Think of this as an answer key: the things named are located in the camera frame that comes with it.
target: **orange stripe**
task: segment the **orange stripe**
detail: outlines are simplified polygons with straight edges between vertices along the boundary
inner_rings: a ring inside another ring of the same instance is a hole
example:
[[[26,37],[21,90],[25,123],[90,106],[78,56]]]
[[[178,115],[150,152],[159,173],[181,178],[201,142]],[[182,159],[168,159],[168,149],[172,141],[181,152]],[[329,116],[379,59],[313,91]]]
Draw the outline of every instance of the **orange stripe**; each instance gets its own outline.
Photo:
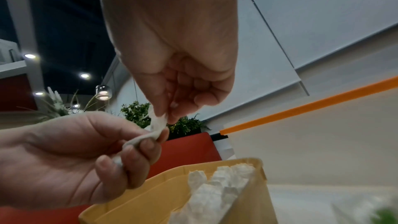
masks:
[[[229,133],[241,131],[244,129],[256,127],[262,124],[267,124],[270,122],[282,120],[288,117],[294,117],[300,114],[304,114],[310,111],[322,109],[325,107],[329,107],[338,103],[354,100],[360,97],[376,94],[379,92],[383,92],[386,90],[390,90],[393,88],[398,88],[398,76],[393,77],[391,79],[383,80],[378,83],[374,83],[365,87],[361,87],[358,89],[354,89],[342,94],[334,95],[332,97],[328,97],[316,102],[308,103],[306,105],[302,105],[300,107],[296,107],[293,109],[285,110],[276,114],[272,114],[270,116],[262,117],[253,121],[249,121],[243,124],[239,124],[230,128],[226,128],[220,130],[221,135],[227,135]]]

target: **yellow box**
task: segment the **yellow box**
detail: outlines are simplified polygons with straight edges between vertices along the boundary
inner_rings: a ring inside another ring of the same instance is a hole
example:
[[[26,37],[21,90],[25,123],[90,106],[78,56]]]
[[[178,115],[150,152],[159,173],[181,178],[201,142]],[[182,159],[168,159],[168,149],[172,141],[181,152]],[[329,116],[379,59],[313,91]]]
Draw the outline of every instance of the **yellow box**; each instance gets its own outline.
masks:
[[[188,174],[202,170],[210,178],[219,166],[246,163],[255,167],[255,175],[236,199],[221,224],[277,224],[267,188],[262,162],[257,158],[180,166],[148,180],[138,189],[119,198],[93,205],[79,216],[81,224],[167,224],[170,213],[181,209],[191,197]]]

